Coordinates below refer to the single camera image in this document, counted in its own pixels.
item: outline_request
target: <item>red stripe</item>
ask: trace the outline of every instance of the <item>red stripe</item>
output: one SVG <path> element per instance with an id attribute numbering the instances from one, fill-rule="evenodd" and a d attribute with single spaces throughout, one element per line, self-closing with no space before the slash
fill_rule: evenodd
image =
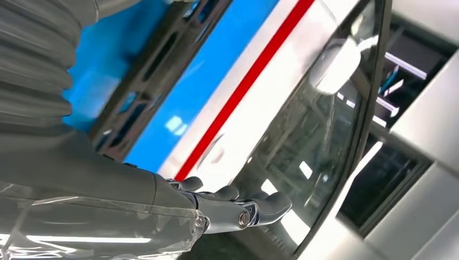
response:
<path id="1" fill-rule="evenodd" d="M 287 16 L 285 21 L 276 31 L 268 45 L 265 49 L 261 52 L 260 56 L 254 62 L 250 70 L 244 76 L 242 81 L 237 86 L 236 90 L 234 90 L 233 94 L 229 97 L 226 104 L 221 109 L 220 113 L 217 115 L 215 120 L 212 122 L 209 129 L 206 133 L 202 136 L 199 143 L 194 148 L 193 152 L 190 154 L 188 159 L 185 161 L 184 165 L 180 169 L 175 179 L 177 181 L 183 181 L 193 166 L 198 162 L 201 158 L 204 151 L 210 145 L 212 140 L 217 135 L 218 131 L 222 128 L 223 124 L 226 120 L 230 117 L 233 111 L 236 109 L 237 105 L 240 103 L 242 98 L 245 96 L 247 91 L 253 85 L 255 80 L 261 74 L 261 72 L 266 68 L 269 61 L 272 57 L 276 54 L 279 50 L 280 46 L 285 42 L 287 37 L 293 31 L 293 28 L 297 26 L 301 18 L 304 16 L 306 11 L 311 7 L 314 0 L 299 0 L 295 7 L 293 7 L 290 14 Z"/>

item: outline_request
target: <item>metal bracket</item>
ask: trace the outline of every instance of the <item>metal bracket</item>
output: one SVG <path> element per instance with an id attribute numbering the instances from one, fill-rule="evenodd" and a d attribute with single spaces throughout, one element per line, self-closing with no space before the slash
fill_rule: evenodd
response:
<path id="1" fill-rule="evenodd" d="M 125 158 L 231 1 L 171 4 L 88 133 L 98 153 Z"/>

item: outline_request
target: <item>plastic wrap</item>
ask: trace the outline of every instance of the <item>plastic wrap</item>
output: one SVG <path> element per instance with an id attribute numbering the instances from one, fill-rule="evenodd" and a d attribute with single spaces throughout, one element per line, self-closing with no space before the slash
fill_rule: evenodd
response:
<path id="1" fill-rule="evenodd" d="M 204 231 L 198 210 L 93 198 L 0 195 L 0 209 L 0 259 L 175 259 Z"/>

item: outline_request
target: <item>metal screw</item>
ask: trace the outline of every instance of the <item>metal screw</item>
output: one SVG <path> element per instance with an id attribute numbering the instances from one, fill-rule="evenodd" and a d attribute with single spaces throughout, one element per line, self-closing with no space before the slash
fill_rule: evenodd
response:
<path id="1" fill-rule="evenodd" d="M 244 211 L 239 215 L 239 227 L 244 229 L 247 227 L 249 221 L 248 213 Z"/>
<path id="2" fill-rule="evenodd" d="M 199 218 L 196 219 L 196 223 L 194 223 L 194 224 L 197 227 L 202 227 L 202 226 L 204 226 L 204 223 L 205 223 L 204 219 L 202 217 L 199 217 Z"/>

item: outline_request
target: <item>blue panel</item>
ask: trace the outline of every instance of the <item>blue panel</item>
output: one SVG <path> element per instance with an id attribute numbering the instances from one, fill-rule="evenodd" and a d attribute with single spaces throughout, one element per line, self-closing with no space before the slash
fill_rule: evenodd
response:
<path id="1" fill-rule="evenodd" d="M 73 113 L 64 122 L 89 131 L 167 7 L 164 0 L 143 0 L 84 29 L 77 62 L 69 70 L 74 87 L 64 92 Z"/>
<path id="2" fill-rule="evenodd" d="M 233 0 L 127 160 L 156 172 L 278 0 Z"/>

